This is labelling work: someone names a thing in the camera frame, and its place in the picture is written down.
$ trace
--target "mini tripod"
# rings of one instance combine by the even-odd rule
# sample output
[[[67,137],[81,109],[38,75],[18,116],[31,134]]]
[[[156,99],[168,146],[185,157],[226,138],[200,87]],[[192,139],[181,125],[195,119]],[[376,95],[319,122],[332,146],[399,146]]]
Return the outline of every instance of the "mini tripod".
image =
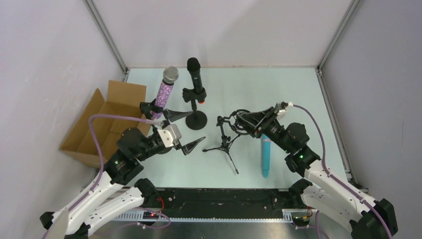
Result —
[[[233,144],[233,142],[237,138],[239,138],[241,135],[240,134],[237,134],[237,136],[233,140],[231,140],[231,137],[230,136],[226,136],[224,134],[223,123],[224,122],[230,123],[230,121],[228,119],[229,118],[227,118],[227,117],[221,117],[221,116],[218,116],[217,117],[217,127],[219,126],[220,129],[221,129],[221,140],[222,140],[221,146],[220,147],[215,147],[215,148],[210,148],[210,149],[203,149],[202,152],[208,152],[208,151],[211,151],[211,150],[221,150],[221,151],[225,152],[228,155],[228,157],[230,158],[230,161],[233,164],[233,167],[236,170],[236,173],[239,174],[239,171],[237,170],[236,165],[234,165],[233,159],[230,156],[229,150],[230,150],[230,147]]]

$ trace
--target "black microphone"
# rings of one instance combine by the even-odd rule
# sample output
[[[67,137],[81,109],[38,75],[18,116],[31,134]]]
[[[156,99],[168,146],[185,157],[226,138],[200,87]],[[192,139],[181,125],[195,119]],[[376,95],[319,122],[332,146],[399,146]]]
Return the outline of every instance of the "black microphone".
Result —
[[[200,94],[204,91],[204,88],[202,87],[202,80],[201,80],[201,65],[199,64],[199,61],[195,57],[191,57],[188,59],[187,68],[189,71],[189,74],[191,74],[192,82],[194,84],[194,92],[196,94]]]

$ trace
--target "microphone handle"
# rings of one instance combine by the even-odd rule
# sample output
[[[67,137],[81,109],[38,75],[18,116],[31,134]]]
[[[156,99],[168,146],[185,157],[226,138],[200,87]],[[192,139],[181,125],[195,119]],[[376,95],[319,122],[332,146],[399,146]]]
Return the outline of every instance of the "microphone handle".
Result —
[[[158,89],[157,97],[155,98],[155,106],[164,108],[170,97],[171,90],[173,89],[173,84],[168,84],[164,80],[161,81],[160,89]],[[152,113],[153,119],[159,119],[163,113]]]
[[[189,72],[192,77],[192,82],[194,83],[194,91],[196,94],[202,93],[203,87],[202,87],[202,80],[201,80],[201,74],[200,70]]]

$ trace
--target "cardboard box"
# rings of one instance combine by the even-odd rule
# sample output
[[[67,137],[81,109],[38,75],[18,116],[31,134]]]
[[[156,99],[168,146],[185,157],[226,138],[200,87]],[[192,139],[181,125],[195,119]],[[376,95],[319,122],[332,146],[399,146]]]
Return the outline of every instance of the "cardboard box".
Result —
[[[84,112],[61,144],[60,150],[87,166],[99,168],[100,157],[89,129],[88,119],[95,114],[145,118],[139,109],[139,103],[145,101],[145,93],[146,86],[110,80],[105,101],[100,90],[96,89]],[[116,141],[120,139],[125,129],[137,127],[147,135],[150,126],[131,120],[94,119],[93,127],[101,145],[104,163],[117,151]]]

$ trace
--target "white wall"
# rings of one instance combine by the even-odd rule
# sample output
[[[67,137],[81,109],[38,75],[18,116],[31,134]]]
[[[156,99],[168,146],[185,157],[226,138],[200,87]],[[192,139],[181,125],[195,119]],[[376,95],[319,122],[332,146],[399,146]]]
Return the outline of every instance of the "white wall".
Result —
[[[351,0],[95,0],[129,67],[316,66]]]
[[[397,239],[422,234],[421,12],[420,0],[363,1],[323,69],[353,172],[395,206]]]
[[[95,88],[122,74],[82,0],[7,0],[0,11],[0,237],[36,239],[38,217],[93,176],[60,142]]]

